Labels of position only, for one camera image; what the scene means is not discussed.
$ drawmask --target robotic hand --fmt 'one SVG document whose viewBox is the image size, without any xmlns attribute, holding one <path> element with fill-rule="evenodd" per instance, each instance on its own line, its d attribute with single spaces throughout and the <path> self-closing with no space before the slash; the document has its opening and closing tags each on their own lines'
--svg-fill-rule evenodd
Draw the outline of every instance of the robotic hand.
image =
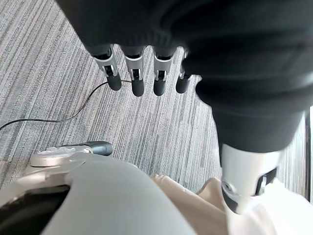
<svg viewBox="0 0 313 235">
<path fill-rule="evenodd" d="M 257 0 L 56 0 L 86 49 L 120 88 L 111 44 L 125 54 L 133 93 L 144 92 L 143 57 L 154 47 L 154 92 L 162 95 L 175 48 L 188 51 L 177 91 L 190 74 L 212 107 L 222 187 L 236 213 L 275 177 L 280 151 L 313 104 L 313 2 Z"/>
</svg>

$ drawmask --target beige fabric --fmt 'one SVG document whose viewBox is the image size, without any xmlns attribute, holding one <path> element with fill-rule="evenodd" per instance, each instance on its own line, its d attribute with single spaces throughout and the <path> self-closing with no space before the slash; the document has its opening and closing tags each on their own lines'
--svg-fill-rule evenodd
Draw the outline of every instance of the beige fabric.
<svg viewBox="0 0 313 235">
<path fill-rule="evenodd" d="M 226 235 L 226 213 L 220 181 L 211 178 L 194 194 L 168 176 L 151 179 L 165 192 L 199 235 Z"/>
<path fill-rule="evenodd" d="M 194 194 L 168 176 L 151 176 L 199 235 L 312 234 L 313 207 L 277 179 L 257 204 L 243 215 L 224 205 L 221 182 L 211 178 Z"/>
</svg>

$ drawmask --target black fingertip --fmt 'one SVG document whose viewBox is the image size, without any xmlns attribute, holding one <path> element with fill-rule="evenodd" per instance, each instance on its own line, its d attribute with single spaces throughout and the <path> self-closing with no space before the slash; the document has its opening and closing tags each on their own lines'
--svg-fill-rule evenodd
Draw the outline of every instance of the black fingertip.
<svg viewBox="0 0 313 235">
<path fill-rule="evenodd" d="M 143 80 L 133 80 L 132 81 L 132 91 L 133 94 L 137 97 L 140 97 L 143 95 L 145 88 L 143 84 Z"/>
<path fill-rule="evenodd" d="M 190 79 L 178 78 L 177 83 L 176 83 L 176 91 L 180 94 L 185 93 L 188 89 L 189 83 L 190 83 Z"/>
<path fill-rule="evenodd" d="M 155 83 L 153 85 L 153 91 L 157 96 L 161 96 L 165 92 L 165 81 L 163 80 L 155 80 Z"/>
<path fill-rule="evenodd" d="M 109 76 L 107 77 L 109 86 L 112 90 L 118 91 L 122 87 L 122 81 L 121 77 L 119 76 L 119 73 L 117 73 L 116 76 Z"/>
</svg>

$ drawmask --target gray carpet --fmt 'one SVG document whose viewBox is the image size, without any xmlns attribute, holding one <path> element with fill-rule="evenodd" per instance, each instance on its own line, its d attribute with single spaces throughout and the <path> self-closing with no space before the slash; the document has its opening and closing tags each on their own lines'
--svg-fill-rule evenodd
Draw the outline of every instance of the gray carpet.
<svg viewBox="0 0 313 235">
<path fill-rule="evenodd" d="M 0 125 L 17 118 L 63 119 L 106 79 L 52 0 L 0 1 Z M 114 46 L 122 79 L 130 79 Z M 153 94 L 152 50 L 145 51 L 145 94 L 124 83 L 118 92 L 97 91 L 83 113 L 68 123 L 24 122 L 0 133 L 0 187 L 19 176 L 29 156 L 49 146 L 105 140 L 113 157 L 151 173 L 167 174 L 197 191 L 221 176 L 211 109 L 196 96 L 175 91 L 182 50 L 174 56 L 162 97 Z M 279 177 L 304 194 L 304 123 L 286 150 Z"/>
</svg>

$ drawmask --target black cable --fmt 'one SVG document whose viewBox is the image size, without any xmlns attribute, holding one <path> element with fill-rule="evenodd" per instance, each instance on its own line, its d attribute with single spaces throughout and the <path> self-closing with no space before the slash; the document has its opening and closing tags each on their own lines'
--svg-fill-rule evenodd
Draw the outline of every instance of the black cable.
<svg viewBox="0 0 313 235">
<path fill-rule="evenodd" d="M 6 123 L 5 125 L 1 126 L 0 127 L 0 131 L 8 126 L 8 125 L 11 125 L 13 123 L 16 123 L 16 122 L 21 122 L 21 121 L 41 121 L 41 122 L 66 122 L 66 121 L 71 121 L 72 119 L 76 118 L 81 112 L 82 110 L 85 108 L 86 104 L 88 103 L 88 101 L 90 100 L 91 96 L 93 95 L 93 93 L 98 90 L 100 87 L 102 87 L 103 85 L 107 84 L 108 82 L 104 82 L 104 83 L 101 83 L 99 86 L 97 86 L 95 89 L 93 89 L 93 91 L 88 95 L 86 101 L 84 102 L 84 104 L 82 105 L 82 107 L 79 109 L 79 111 L 72 117 L 70 118 L 67 118 L 67 119 L 63 119 L 63 120 L 48 120 L 48 119 L 36 119 L 36 118 L 21 118 L 21 119 L 17 119 L 17 120 L 14 120 L 14 121 L 10 121 L 8 123 Z"/>
</svg>

